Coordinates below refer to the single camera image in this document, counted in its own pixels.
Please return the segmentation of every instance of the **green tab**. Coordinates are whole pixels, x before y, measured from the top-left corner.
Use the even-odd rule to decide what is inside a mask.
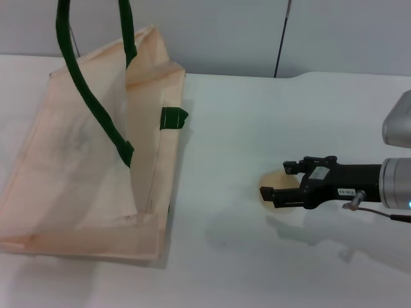
[[[179,130],[184,126],[188,112],[179,107],[163,107],[161,110],[161,130]]]

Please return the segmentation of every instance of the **table surface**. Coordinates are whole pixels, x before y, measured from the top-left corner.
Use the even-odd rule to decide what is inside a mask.
[[[63,64],[0,56],[1,188],[48,73]],[[381,138],[384,117],[408,89],[411,77],[404,76],[188,74],[183,106],[190,117],[165,266],[3,253],[0,306],[409,307],[411,225],[342,210],[339,201],[273,213],[258,194],[260,177],[285,160],[336,155],[343,164],[379,164],[410,157],[411,150]]]

